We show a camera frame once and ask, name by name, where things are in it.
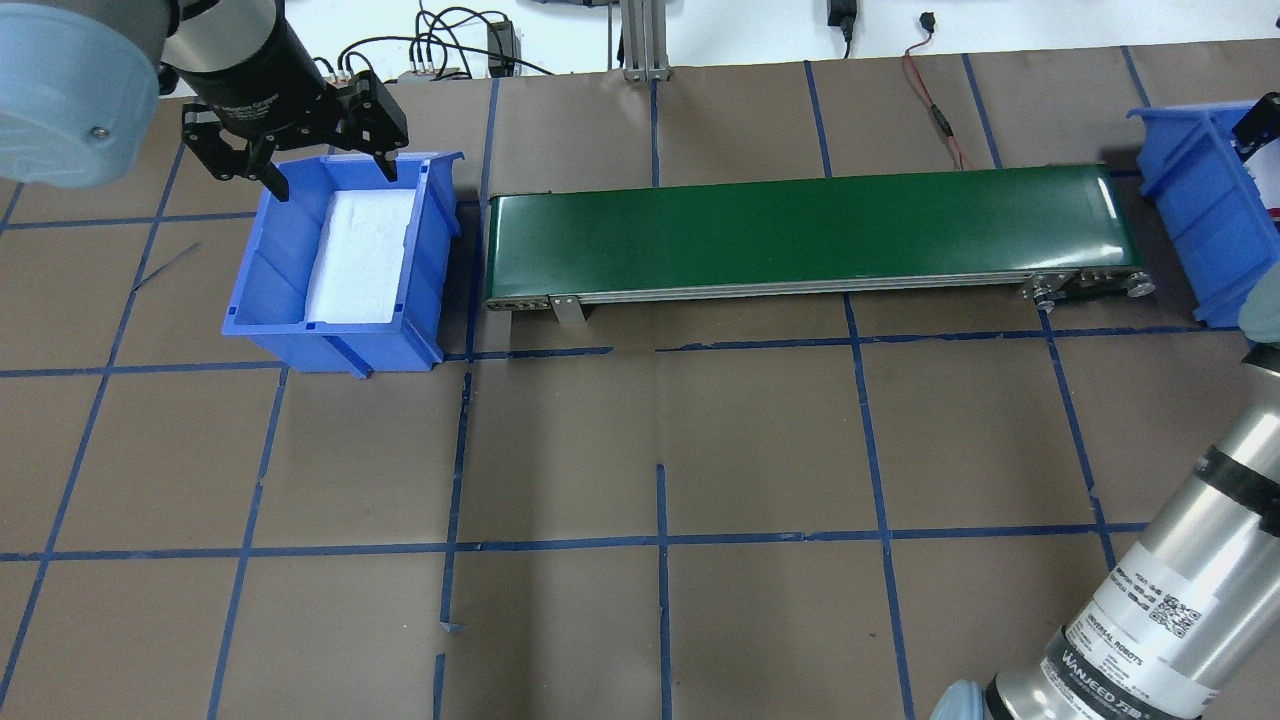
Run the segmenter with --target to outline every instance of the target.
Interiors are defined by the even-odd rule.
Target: blue tape grid line
[[[440,582],[440,623],[448,628],[453,615],[453,570],[457,561],[458,520],[462,515],[462,474],[467,459],[467,428],[471,423],[471,370],[462,379],[458,407],[458,439],[453,450],[453,489],[449,493],[449,529],[445,542],[444,578]]]
[[[173,183],[178,178],[178,165],[182,163],[183,145],[178,143],[178,149],[174,152],[173,164],[169,168],[169,176],[165,178],[164,192],[160,193],[160,204],[156,206],[156,214],[151,222],[151,231],[147,233],[146,245],[142,247],[142,255],[138,258],[138,266],[133,273],[133,282],[129,284],[131,288],[136,288],[138,282],[142,279],[143,273],[147,269],[147,259],[151,256],[151,247],[155,245],[156,233],[160,229],[160,218],[164,215],[164,209],[169,204],[169,196],[173,193]],[[8,220],[13,213],[13,208],[17,205],[18,195],[22,187],[14,191],[14,196],[9,200],[9,208],[5,210],[5,220]],[[23,643],[27,639],[27,632],[31,629],[31,620],[36,614],[36,605],[40,601],[40,592],[45,585],[45,574],[49,571],[49,564],[52,562],[54,548],[58,544],[58,536],[61,533],[63,521],[67,519],[67,509],[70,506],[72,493],[76,489],[76,482],[79,479],[81,468],[84,464],[84,454],[88,451],[90,438],[93,434],[93,427],[97,423],[99,411],[102,409],[102,398],[106,395],[106,386],[110,380],[110,369],[115,366],[115,359],[120,352],[120,342],[124,340],[124,329],[129,324],[129,315],[133,313],[133,304],[137,300],[137,291],[131,290],[128,300],[124,302],[124,310],[120,313],[120,322],[115,329],[115,337],[111,341],[111,352],[108,355],[105,372],[97,383],[97,392],[93,396],[93,404],[90,407],[88,419],[84,421],[84,432],[81,433],[79,446],[76,448],[76,460],[72,462],[72,469],[67,477],[67,484],[63,487],[61,498],[58,502],[58,511],[54,515],[54,523],[49,529],[49,536],[45,541],[45,550],[40,557],[40,566],[36,570],[36,578],[31,585],[31,593],[27,596],[27,605],[22,612],[22,620],[18,624],[18,633],[14,637],[13,647],[9,650],[9,660],[5,662],[4,676],[0,678],[0,708],[4,708],[5,698],[9,696],[9,687],[13,683],[14,670],[18,667],[18,657],[22,655]]]
[[[1190,333],[1234,333],[1236,328],[1204,328],[1157,325],[1149,328],[1080,328],[1080,329],[1055,329],[1055,337],[1126,337],[1148,334],[1190,334]],[[1024,340],[1043,337],[1042,331],[989,331],[965,333],[938,333],[938,334],[884,334],[859,337],[861,345],[876,343],[902,343],[923,341],[964,342],[972,340]],[[691,342],[678,347],[659,347],[654,352],[700,352],[712,350],[763,350],[776,347],[841,347],[850,345],[847,337],[809,337],[792,340],[735,340],[724,342]],[[584,357],[594,355],[609,355],[612,346],[595,347],[559,347],[552,350],[511,350],[497,352],[451,352],[444,356],[445,363],[472,363],[488,360],[529,360],[545,357]],[[230,363],[189,363],[169,365],[116,365],[114,368],[37,368],[28,370],[0,370],[0,379],[4,378],[54,378],[67,375],[141,375],[151,373],[225,373],[230,370],[268,370],[283,368],[278,360],[246,360]]]
[[[908,720],[915,720],[915,703],[911,700],[911,674],[906,665],[906,641],[902,633],[902,611],[897,601],[897,575],[893,571],[893,536],[888,524],[888,510],[884,505],[884,486],[881,482],[879,456],[876,452],[876,429],[872,423],[870,398],[867,393],[867,375],[863,372],[863,350],[858,341],[858,319],[849,293],[844,295],[845,320],[849,324],[850,347],[854,355],[854,379],[858,386],[858,406],[863,419],[863,438],[867,442],[867,465],[870,469],[872,495],[876,500],[876,529],[879,533],[881,553],[884,565],[884,591],[888,596],[890,626],[893,632],[893,653],[897,656],[897,682],[902,691],[902,712]]]
[[[1106,514],[1102,511],[1102,501],[1098,498],[1093,486],[1093,468],[1089,465],[1089,454],[1084,448],[1084,433],[1080,432],[1080,420],[1075,414],[1075,401],[1071,400],[1071,388],[1066,382],[1066,372],[1062,370],[1062,356],[1057,351],[1053,325],[1048,314],[1041,313],[1041,328],[1044,333],[1044,343],[1048,346],[1050,360],[1053,363],[1053,374],[1057,377],[1057,391],[1062,396],[1062,409],[1066,413],[1066,423],[1071,428],[1071,441],[1075,443],[1075,456],[1080,462],[1080,474],[1084,477],[1084,489],[1089,496],[1089,505],[1093,507],[1093,520],[1097,525],[1098,538],[1102,541],[1102,555],[1106,557],[1107,568],[1116,566],[1115,548],[1111,546],[1111,534],[1107,532]]]
[[[244,220],[252,219],[255,213],[205,213],[198,215],[165,215],[160,218],[102,218],[95,220],[45,220],[38,223],[12,223],[8,227],[15,231],[31,231],[44,228],[84,228],[102,225],[148,225],[154,223],[198,223],[204,220]]]
[[[649,81],[649,152],[653,177],[650,187],[662,187],[662,160],[658,158],[658,83]]]
[[[9,196],[9,204],[4,209],[4,215],[0,215],[0,233],[4,233],[5,228],[9,227],[9,220],[13,219],[13,210],[18,206],[18,199],[22,197],[22,188],[27,187],[24,183],[19,183],[18,187],[13,188],[13,195]]]
[[[435,675],[431,679],[431,720],[440,720],[444,712],[444,653],[435,656]]]
[[[1108,533],[1140,533],[1146,523],[1108,523]],[[1073,525],[1010,525],[970,528],[902,528],[891,529],[895,541],[964,539],[964,538],[1023,538],[1046,536],[1084,536],[1098,532],[1096,523]],[[550,552],[558,550],[607,550],[614,547],[659,547],[705,544],[778,544],[810,542],[879,542],[879,530],[819,530],[783,533],[707,533],[658,536],[614,536],[549,541],[481,541],[411,542],[376,544],[324,544],[324,546],[256,546],[250,557],[346,557],[362,555],[445,555],[449,552]],[[52,561],[93,560],[178,560],[239,557],[237,547],[179,547],[161,550],[64,550],[54,552]],[[40,552],[0,552],[0,562],[38,562]]]
[[[485,269],[485,215],[489,214],[489,174],[493,168],[493,137],[498,126],[498,95],[502,78],[493,78],[489,88],[489,117],[484,131],[484,158],[480,165],[480,217],[476,220],[475,246],[471,249],[471,302],[467,305],[467,361],[475,355],[476,325],[480,322],[480,295],[484,291]]]
[[[1138,97],[1142,100],[1142,106],[1151,108],[1151,97],[1147,96],[1147,87],[1142,85],[1142,76],[1138,74],[1138,64],[1133,61],[1133,53],[1129,51],[1128,45],[1121,45],[1120,53],[1124,54],[1124,64],[1129,68],[1129,77],[1133,78],[1134,88],[1138,90]]]
[[[822,176],[831,177],[831,152],[827,147],[827,127],[822,122],[822,102],[818,100],[818,83],[813,79],[813,63],[804,61],[804,77],[809,83],[809,102],[813,105],[813,122],[818,128],[818,149],[822,150]]]
[[[223,679],[227,676],[227,660],[232,651],[232,637],[236,633],[236,615],[239,611],[239,598],[244,591],[244,573],[248,570],[250,551],[253,547],[253,532],[257,528],[257,514],[262,506],[262,478],[271,462],[271,448],[275,445],[275,429],[280,423],[280,409],[284,406],[284,387],[289,380],[289,370],[280,368],[280,380],[275,386],[275,400],[271,402],[271,415],[266,423],[266,437],[262,439],[262,459],[257,465],[257,478],[253,480],[253,495],[248,505],[248,518],[244,520],[244,536],[241,539],[236,579],[232,582],[232,597],[227,603],[227,621],[223,625],[223,639],[218,646],[218,665],[214,666],[214,683],[209,691],[207,720],[218,717],[218,703],[223,697]]]
[[[982,101],[982,91],[978,90],[978,77],[973,72],[973,63],[969,60],[969,54],[960,55],[960,59],[964,61],[964,74],[969,78],[969,90],[973,91],[973,101],[978,105],[978,119],[982,120],[982,132],[987,136],[987,149],[991,150],[991,161],[998,170],[1005,164],[1000,159],[1000,149],[996,147],[996,136],[991,132],[991,119],[987,117],[987,105]]]
[[[658,652],[662,662],[662,720],[672,720],[671,582],[667,573],[667,468],[658,465]]]

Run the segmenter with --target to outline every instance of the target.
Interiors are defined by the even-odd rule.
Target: power plug
[[[858,23],[858,0],[827,0],[827,27],[838,27],[845,36],[845,56],[854,44],[854,24]]]

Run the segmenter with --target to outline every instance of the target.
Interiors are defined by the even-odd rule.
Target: green conveyor belt
[[[494,199],[488,306],[1021,282],[1137,269],[1103,165]]]

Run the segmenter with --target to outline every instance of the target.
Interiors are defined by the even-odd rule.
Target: qr code
[[[1147,615],[1156,623],[1165,626],[1166,630],[1178,635],[1179,638],[1185,638],[1187,633],[1196,626],[1196,623],[1201,619],[1201,614],[1190,607],[1183,605],[1180,600],[1171,594],[1166,594],[1165,600],[1160,601],[1160,605]]]

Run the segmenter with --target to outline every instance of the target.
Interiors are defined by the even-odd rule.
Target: power adapter
[[[858,0],[827,0],[827,27],[838,27],[845,36],[845,58],[854,46],[854,24],[858,23]]]
[[[520,38],[516,26],[509,20],[489,24],[489,77],[511,77],[516,74],[516,59],[520,58]]]

